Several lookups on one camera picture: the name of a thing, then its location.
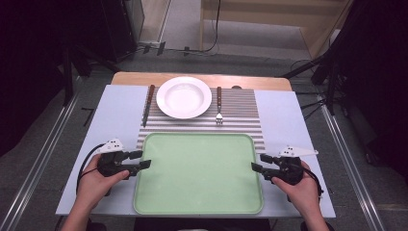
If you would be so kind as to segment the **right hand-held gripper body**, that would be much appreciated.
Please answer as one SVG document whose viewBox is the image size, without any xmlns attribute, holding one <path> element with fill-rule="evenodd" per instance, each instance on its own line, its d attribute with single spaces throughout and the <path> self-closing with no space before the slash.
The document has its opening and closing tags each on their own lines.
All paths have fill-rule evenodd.
<svg viewBox="0 0 408 231">
<path fill-rule="evenodd" d="M 319 152 L 316 149 L 288 145 L 279 152 L 277 157 L 272 158 L 272 162 L 279 166 L 280 179 L 290 185 L 296 185 L 303 178 L 305 171 L 300 158 L 318 154 Z"/>
</svg>

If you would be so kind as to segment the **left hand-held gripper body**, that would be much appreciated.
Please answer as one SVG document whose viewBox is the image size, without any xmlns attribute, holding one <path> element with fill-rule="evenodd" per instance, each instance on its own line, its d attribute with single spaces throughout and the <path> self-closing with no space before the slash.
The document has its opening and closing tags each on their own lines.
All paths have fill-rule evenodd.
<svg viewBox="0 0 408 231">
<path fill-rule="evenodd" d="M 130 167 L 125 167 L 122 164 L 130 157 L 130 153 L 124 151 L 123 144 L 119 139 L 107 141 L 98 147 L 96 152 L 100 154 L 97 169 L 103 176 L 113 176 L 123 170 L 131 171 Z"/>
</svg>

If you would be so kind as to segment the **knife with wooden handle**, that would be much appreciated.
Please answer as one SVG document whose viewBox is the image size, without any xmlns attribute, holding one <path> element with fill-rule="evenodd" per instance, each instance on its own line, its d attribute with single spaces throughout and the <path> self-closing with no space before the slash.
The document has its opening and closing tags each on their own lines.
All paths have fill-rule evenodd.
<svg viewBox="0 0 408 231">
<path fill-rule="evenodd" d="M 148 94 L 147 94 L 146 103 L 145 103 L 145 108 L 144 108 L 144 111 L 143 111 L 143 118 L 142 118 L 142 127 L 143 128 L 146 126 L 146 123 L 147 123 L 147 119 L 148 119 L 148 116 L 149 116 L 149 110 L 150 110 L 152 98 L 153 98 L 153 95 L 154 95 L 154 90 L 155 90 L 155 86 L 150 85 L 149 90 L 148 90 Z"/>
</svg>

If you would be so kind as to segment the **green tray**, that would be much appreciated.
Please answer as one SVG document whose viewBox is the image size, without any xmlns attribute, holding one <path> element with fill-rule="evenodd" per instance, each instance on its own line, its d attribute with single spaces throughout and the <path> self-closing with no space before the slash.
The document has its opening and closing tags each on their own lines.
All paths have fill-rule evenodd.
<svg viewBox="0 0 408 231">
<path fill-rule="evenodd" d="M 144 216 L 254 215 L 264 205 L 246 134 L 152 133 L 143 143 L 134 208 Z"/>
</svg>

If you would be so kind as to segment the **fork with wooden handle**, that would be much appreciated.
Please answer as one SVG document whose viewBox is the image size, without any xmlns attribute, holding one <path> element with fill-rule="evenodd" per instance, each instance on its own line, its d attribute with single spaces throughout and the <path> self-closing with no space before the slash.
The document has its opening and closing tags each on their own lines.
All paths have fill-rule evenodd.
<svg viewBox="0 0 408 231">
<path fill-rule="evenodd" d="M 221 114 L 221 87 L 217 87 L 217 115 L 216 115 L 216 124 L 222 125 L 223 117 Z"/>
</svg>

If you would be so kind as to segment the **white plate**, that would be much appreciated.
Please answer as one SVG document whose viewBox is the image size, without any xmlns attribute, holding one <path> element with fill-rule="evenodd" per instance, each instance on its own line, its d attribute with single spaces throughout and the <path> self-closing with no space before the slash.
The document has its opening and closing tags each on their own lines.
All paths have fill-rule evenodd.
<svg viewBox="0 0 408 231">
<path fill-rule="evenodd" d="M 212 103 L 212 92 L 201 80 L 190 76 L 164 82 L 156 94 L 160 110 L 167 116 L 189 119 L 205 113 Z"/>
</svg>

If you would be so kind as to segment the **person's right hand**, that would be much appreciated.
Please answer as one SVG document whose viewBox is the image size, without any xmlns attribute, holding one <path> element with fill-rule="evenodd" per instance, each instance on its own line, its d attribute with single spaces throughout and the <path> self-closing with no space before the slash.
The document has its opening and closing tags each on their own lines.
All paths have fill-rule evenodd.
<svg viewBox="0 0 408 231">
<path fill-rule="evenodd" d="M 289 197 L 295 209 L 304 218 L 321 215 L 317 183 L 306 171 L 296 185 L 288 184 L 277 177 L 273 177 L 271 182 Z"/>
</svg>

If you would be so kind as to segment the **person's left hand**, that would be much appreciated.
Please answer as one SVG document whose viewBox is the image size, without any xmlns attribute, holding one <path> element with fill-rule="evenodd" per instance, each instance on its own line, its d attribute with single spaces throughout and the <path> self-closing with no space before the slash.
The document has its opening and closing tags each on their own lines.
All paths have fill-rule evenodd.
<svg viewBox="0 0 408 231">
<path fill-rule="evenodd" d="M 97 169 L 100 158 L 100 154 L 94 155 L 81 176 L 75 200 L 80 208 L 92 210 L 112 186 L 129 176 L 128 170 L 103 176 Z"/>
</svg>

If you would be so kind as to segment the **pale blue board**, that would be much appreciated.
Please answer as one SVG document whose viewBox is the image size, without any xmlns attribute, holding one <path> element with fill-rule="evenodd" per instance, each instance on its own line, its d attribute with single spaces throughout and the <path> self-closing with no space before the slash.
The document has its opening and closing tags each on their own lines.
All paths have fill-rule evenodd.
<svg viewBox="0 0 408 231">
<path fill-rule="evenodd" d="M 77 176 L 81 164 L 87 154 L 99 143 L 118 138 L 125 149 L 135 150 L 137 137 L 142 126 L 142 114 L 148 89 L 141 86 L 108 85 L 102 94 L 95 115 L 90 124 L 82 148 L 78 154 L 63 196 L 57 208 L 60 215 L 69 213 L 75 200 Z M 291 91 L 254 90 L 256 105 L 261 120 L 266 154 L 276 156 L 286 146 L 314 149 L 303 116 L 300 112 L 296 96 Z M 306 156 L 316 175 L 321 174 L 316 155 Z M 213 218 L 294 218 L 298 212 L 286 195 L 259 174 L 264 205 L 254 215 L 212 215 L 180 217 L 213 217 Z M 112 216 L 143 216 L 134 208 L 134 197 L 138 176 L 122 181 L 113 187 L 109 196 L 105 197 L 95 208 L 97 215 Z"/>
</svg>

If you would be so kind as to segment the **striped placemat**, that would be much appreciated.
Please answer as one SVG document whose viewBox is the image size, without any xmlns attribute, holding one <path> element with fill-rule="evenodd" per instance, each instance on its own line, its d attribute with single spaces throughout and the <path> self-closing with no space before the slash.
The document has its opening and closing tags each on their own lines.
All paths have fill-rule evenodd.
<svg viewBox="0 0 408 231">
<path fill-rule="evenodd" d="M 153 132 L 234 133 L 247 134 L 253 139 L 258 154 L 266 152 L 261 120 L 254 90 L 223 89 L 221 114 L 223 123 L 217 125 L 217 90 L 212 89 L 213 102 L 208 110 L 195 118 L 179 119 L 164 114 L 153 97 L 146 126 L 140 127 L 136 148 L 141 149 L 147 135 Z"/>
</svg>

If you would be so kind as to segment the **black stand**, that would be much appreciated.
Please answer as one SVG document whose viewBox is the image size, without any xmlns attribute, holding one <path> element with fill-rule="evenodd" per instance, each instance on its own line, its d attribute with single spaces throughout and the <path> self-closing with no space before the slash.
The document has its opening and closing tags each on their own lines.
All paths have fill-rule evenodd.
<svg viewBox="0 0 408 231">
<path fill-rule="evenodd" d="M 117 73 L 120 69 L 92 52 L 84 45 L 69 45 L 63 48 L 63 68 L 64 68 L 64 106 L 73 98 L 72 67 L 75 67 L 81 76 L 90 76 L 90 66 L 87 58 L 97 61 L 108 68 L 112 73 Z"/>
<path fill-rule="evenodd" d="M 280 75 L 280 78 L 291 79 L 294 76 L 317 67 L 314 74 L 311 77 L 312 84 L 315 86 L 322 85 L 324 81 L 327 81 L 327 90 L 324 98 L 324 105 L 329 111 L 330 115 L 334 115 L 334 102 L 335 102 L 335 88 L 340 75 L 340 66 L 335 58 L 335 51 L 332 48 L 329 48 L 322 55 L 317 58 L 309 61 L 302 66 L 291 70 L 283 75 Z"/>
</svg>

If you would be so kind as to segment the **black plugs on floor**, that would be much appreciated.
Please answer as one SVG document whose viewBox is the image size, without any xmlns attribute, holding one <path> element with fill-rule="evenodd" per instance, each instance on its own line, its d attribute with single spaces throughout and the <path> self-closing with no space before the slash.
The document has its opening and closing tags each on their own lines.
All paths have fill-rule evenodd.
<svg viewBox="0 0 408 231">
<path fill-rule="evenodd" d="M 149 43 L 149 44 L 145 44 L 145 45 L 142 46 L 142 53 L 143 54 L 147 54 L 151 50 L 155 50 L 157 56 L 162 55 L 165 51 L 179 52 L 179 53 L 182 53 L 184 56 L 188 56 L 190 54 L 190 52 L 191 52 L 189 47 L 185 47 L 183 50 L 173 49 L 173 48 L 166 48 L 166 42 L 165 41 L 160 42 L 159 44 Z"/>
</svg>

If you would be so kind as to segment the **black cabinet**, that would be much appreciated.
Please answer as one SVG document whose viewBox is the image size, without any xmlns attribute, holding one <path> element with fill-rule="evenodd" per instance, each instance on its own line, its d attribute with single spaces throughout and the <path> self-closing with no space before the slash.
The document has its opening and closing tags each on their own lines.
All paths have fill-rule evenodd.
<svg viewBox="0 0 408 231">
<path fill-rule="evenodd" d="M 107 58 L 117 62 L 136 51 L 144 23 L 141 0 L 101 0 L 107 26 Z"/>
</svg>

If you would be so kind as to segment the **metal floor rail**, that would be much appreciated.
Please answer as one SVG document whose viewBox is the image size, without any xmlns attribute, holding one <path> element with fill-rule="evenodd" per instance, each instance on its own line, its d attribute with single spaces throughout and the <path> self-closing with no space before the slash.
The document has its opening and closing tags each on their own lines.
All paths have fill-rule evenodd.
<svg viewBox="0 0 408 231">
<path fill-rule="evenodd" d="M 340 157 L 344 163 L 345 171 L 350 180 L 350 184 L 356 194 L 359 205 L 366 218 L 370 231 L 386 231 L 384 223 L 379 216 L 377 208 L 370 196 L 370 192 L 354 163 L 351 152 L 344 139 L 343 133 L 336 118 L 330 114 L 328 108 L 323 105 L 321 108 L 324 119 L 337 146 Z"/>
<path fill-rule="evenodd" d="M 66 126 L 67 121 L 77 103 L 78 94 L 75 93 L 68 101 L 67 105 L 61 109 L 61 112 L 49 132 L 33 166 L 31 167 L 22 186 L 14 197 L 13 203 L 8 210 L 5 218 L 0 224 L 0 231 L 14 231 L 22 214 L 27 207 L 30 198 L 38 184 L 38 181 L 44 172 L 44 169 L 55 149 L 55 146 Z"/>
</svg>

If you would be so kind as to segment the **wooden shelf frame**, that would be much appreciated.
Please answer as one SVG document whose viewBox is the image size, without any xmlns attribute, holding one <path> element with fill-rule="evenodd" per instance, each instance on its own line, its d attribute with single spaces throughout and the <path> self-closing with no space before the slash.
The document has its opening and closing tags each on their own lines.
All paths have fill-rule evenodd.
<svg viewBox="0 0 408 231">
<path fill-rule="evenodd" d="M 354 0 L 200 0 L 200 39 L 210 43 L 219 23 L 220 51 L 279 58 L 315 58 L 343 27 Z"/>
</svg>

